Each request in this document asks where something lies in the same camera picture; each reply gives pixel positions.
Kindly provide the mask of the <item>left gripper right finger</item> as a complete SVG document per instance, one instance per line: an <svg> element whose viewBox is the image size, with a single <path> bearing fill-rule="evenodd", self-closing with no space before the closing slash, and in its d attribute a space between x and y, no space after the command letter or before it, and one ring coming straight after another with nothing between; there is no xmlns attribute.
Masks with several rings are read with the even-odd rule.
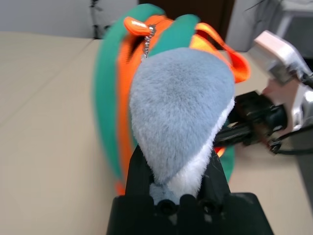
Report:
<svg viewBox="0 0 313 235"><path fill-rule="evenodd" d="M230 193L228 182L220 161L214 150L202 177L198 198L224 198Z"/></svg>

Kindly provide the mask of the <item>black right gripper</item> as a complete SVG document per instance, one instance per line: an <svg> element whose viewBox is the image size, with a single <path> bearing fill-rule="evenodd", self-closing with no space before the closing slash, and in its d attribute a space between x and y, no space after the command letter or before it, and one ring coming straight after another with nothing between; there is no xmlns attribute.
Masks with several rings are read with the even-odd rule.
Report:
<svg viewBox="0 0 313 235"><path fill-rule="evenodd" d="M268 145L273 133L284 130L288 124L283 105L272 101L257 91L235 98L235 111L245 124L223 128L216 135L216 146L229 146L243 142L251 145L258 142Z"/></svg>

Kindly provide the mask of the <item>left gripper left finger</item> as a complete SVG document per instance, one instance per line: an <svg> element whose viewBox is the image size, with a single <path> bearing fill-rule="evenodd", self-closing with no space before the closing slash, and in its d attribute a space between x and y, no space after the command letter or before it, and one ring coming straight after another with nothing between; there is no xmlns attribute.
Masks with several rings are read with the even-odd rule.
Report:
<svg viewBox="0 0 313 235"><path fill-rule="evenodd" d="M132 154L127 183L126 196L149 196L150 184L153 181L152 172L147 161L137 146Z"/></svg>

